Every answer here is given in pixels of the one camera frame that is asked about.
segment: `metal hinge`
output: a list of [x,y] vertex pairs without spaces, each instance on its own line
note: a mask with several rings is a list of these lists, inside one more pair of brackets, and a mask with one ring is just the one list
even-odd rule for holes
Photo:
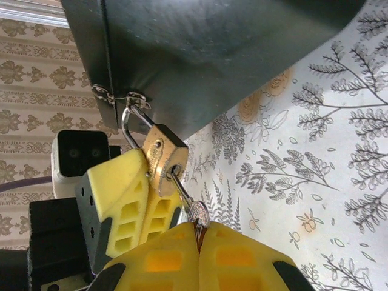
[[136,91],[130,91],[125,97],[115,98],[115,96],[110,93],[106,88],[100,85],[93,85],[92,92],[96,98],[104,102],[109,103],[110,105],[115,105],[117,100],[126,100],[127,107],[129,105],[135,105],[140,109],[151,109],[151,105],[147,102],[147,98]]

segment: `key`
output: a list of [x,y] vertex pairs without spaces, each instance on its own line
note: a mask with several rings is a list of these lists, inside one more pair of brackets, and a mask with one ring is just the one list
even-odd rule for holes
[[186,192],[174,172],[172,172],[172,179],[183,200],[183,207],[187,213],[188,220],[195,224],[196,242],[198,251],[200,251],[204,234],[210,225],[209,211],[202,201],[194,201],[194,199]]

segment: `patterned wallpaper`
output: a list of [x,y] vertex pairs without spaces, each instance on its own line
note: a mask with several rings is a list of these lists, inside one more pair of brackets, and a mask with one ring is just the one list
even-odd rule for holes
[[388,1],[191,136],[186,189],[315,290],[388,290]]
[[[70,31],[0,19],[0,184],[50,175],[61,129],[103,130],[128,148],[101,120]],[[26,248],[29,202],[52,198],[50,184],[0,193],[0,248]]]

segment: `padlock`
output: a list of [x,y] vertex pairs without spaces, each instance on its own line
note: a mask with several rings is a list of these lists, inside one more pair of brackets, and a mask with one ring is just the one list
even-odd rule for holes
[[132,148],[140,148],[140,146],[127,127],[131,113],[150,128],[142,146],[149,166],[147,175],[150,185],[160,197],[170,196],[176,190],[171,174],[175,173],[179,179],[182,177],[189,157],[189,148],[167,126],[155,124],[137,106],[129,104],[122,114],[121,128]]

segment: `padlock shackle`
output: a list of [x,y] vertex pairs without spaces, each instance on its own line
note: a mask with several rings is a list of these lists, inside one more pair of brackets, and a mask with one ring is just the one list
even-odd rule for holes
[[135,141],[133,136],[131,135],[128,124],[129,124],[129,116],[131,114],[131,110],[127,107],[124,109],[122,116],[121,116],[121,130],[122,134],[124,135],[125,139],[133,149],[140,149],[139,144]]
[[155,123],[136,105],[130,104],[126,107],[121,116],[121,129],[122,133],[125,136],[125,139],[133,149],[140,149],[139,144],[135,141],[131,135],[128,125],[129,125],[129,116],[131,113],[134,113],[148,128],[151,128]]
[[140,120],[142,122],[144,122],[144,124],[146,126],[148,126],[148,128],[151,128],[155,123],[151,120],[151,118],[149,118],[139,107],[137,107],[136,105],[129,105],[129,110],[131,112],[133,112],[134,114],[136,114],[136,116],[138,118],[140,118]]

